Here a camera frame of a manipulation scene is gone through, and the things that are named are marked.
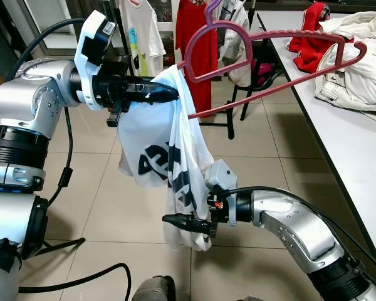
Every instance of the red garment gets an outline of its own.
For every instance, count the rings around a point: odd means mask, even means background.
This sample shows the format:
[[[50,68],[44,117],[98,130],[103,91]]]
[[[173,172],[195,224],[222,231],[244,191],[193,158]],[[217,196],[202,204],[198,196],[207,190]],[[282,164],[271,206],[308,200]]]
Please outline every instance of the red garment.
[[[325,4],[315,2],[304,12],[302,30],[319,30],[319,21],[323,21],[323,11]],[[294,37],[290,42],[289,50],[297,52],[298,57],[294,63],[301,71],[313,73],[316,72],[319,62],[327,49],[333,44],[331,41]]]
[[[206,24],[205,7],[205,4],[198,6],[189,0],[180,0],[175,29],[175,48],[181,49],[182,59],[184,59],[185,49],[190,38]],[[192,69],[197,77],[217,69],[216,30],[208,32],[199,39],[192,51],[191,62],[188,63],[192,64]],[[210,110],[212,103],[211,80],[192,83],[188,77],[185,79],[191,91],[196,112]]]

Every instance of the red shirt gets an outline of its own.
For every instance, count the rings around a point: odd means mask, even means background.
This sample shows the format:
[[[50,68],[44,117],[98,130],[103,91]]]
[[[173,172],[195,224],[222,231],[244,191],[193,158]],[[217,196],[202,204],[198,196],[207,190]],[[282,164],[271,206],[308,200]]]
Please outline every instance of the red shirt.
[[[175,48],[181,49],[184,59],[185,49],[194,33],[206,24],[204,10],[206,5],[198,6],[189,0],[180,0],[175,29]],[[195,76],[203,75],[217,69],[217,35],[212,30],[202,36],[195,44],[191,56]],[[192,83],[185,78],[191,91],[196,112],[209,110],[212,102],[211,80]]]

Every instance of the black metal stand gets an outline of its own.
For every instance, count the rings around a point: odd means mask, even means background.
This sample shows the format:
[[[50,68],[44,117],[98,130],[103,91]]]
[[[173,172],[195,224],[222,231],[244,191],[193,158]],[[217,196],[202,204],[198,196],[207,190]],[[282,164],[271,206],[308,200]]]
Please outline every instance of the black metal stand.
[[[67,241],[65,243],[60,243],[59,245],[55,245],[55,246],[52,246],[47,241],[44,241],[43,244],[44,244],[45,248],[43,248],[39,252],[37,252],[37,254],[35,254],[35,256],[39,256],[39,255],[47,254],[47,253],[57,251],[57,250],[60,250],[60,249],[63,249],[63,248],[67,248],[68,246],[75,246],[75,248],[78,248],[80,245],[82,245],[85,242],[85,240],[86,239],[84,237],[82,237],[82,238],[79,238],[77,240]]]

